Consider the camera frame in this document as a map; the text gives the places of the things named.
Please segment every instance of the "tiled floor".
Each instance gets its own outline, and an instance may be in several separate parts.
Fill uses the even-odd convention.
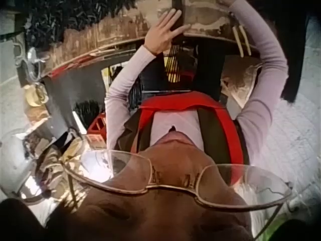
[[[295,104],[281,101],[257,166],[294,183],[297,191],[317,182],[302,201],[320,201],[320,92],[321,29],[316,18],[309,22],[302,80]]]

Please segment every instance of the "hand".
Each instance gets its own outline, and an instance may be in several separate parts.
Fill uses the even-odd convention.
[[[175,9],[165,12],[160,17],[158,23],[152,26],[145,37],[144,46],[155,56],[167,50],[173,38],[182,34],[191,25],[183,25],[174,31],[171,31],[171,27],[182,15],[182,11]]]
[[[236,0],[218,0],[218,2],[227,7],[231,6]]]

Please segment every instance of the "hair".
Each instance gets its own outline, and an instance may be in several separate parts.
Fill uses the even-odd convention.
[[[2,235],[6,236],[8,232],[7,235],[12,241],[67,241],[69,236],[67,231],[72,223],[70,222],[72,211],[73,207],[66,201],[62,201],[49,215],[46,224],[42,226],[31,210],[20,200],[6,199],[0,203],[0,219],[4,220]],[[318,231],[320,220],[319,218],[311,226],[299,220],[290,220],[277,229],[270,240],[286,240],[289,237],[292,241],[302,240],[302,238],[313,240],[313,237],[317,236],[317,233],[313,232]]]
[[[32,211],[20,200],[9,198],[0,203],[2,235],[6,230],[11,240],[66,240],[67,220],[72,208],[61,202],[42,226]]]

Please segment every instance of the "eyeglass temple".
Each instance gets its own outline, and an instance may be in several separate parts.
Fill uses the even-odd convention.
[[[283,204],[280,204],[277,206],[276,210],[274,211],[273,215],[271,216],[271,218],[268,220],[268,222],[265,224],[265,226],[262,228],[262,230],[257,234],[257,236],[254,238],[254,240],[257,240],[265,231],[266,229],[270,226],[270,224],[274,221],[275,217],[277,216],[277,214],[279,213],[279,211],[281,210]]]
[[[72,183],[72,176],[67,174],[67,177],[68,177],[68,186],[69,186],[70,194],[71,194],[72,200],[74,202],[73,208],[78,208],[78,202],[77,202],[77,198],[76,198],[75,191],[74,191],[74,184]]]

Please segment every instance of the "fingers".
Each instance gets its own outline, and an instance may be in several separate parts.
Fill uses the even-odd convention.
[[[170,30],[172,26],[176,23],[176,21],[181,17],[182,11],[178,10],[175,15],[168,21],[168,23],[165,26],[166,30]]]
[[[176,9],[170,10],[170,12],[165,16],[165,18],[161,21],[161,23],[158,25],[159,28],[163,28],[166,26],[166,24],[171,20],[171,18],[176,13]]]
[[[158,20],[158,22],[157,22],[157,24],[156,24],[156,27],[159,26],[159,25],[162,23],[162,21],[165,19],[165,17],[167,16],[168,13],[169,13],[169,11],[165,11],[165,12],[161,15],[161,17],[159,18],[159,20]]]
[[[175,38],[176,36],[182,34],[182,33],[185,32],[186,30],[188,30],[190,27],[191,27],[190,24],[180,26],[179,28],[175,29],[174,31],[172,31],[172,32],[170,33],[170,38],[171,38],[171,39]]]

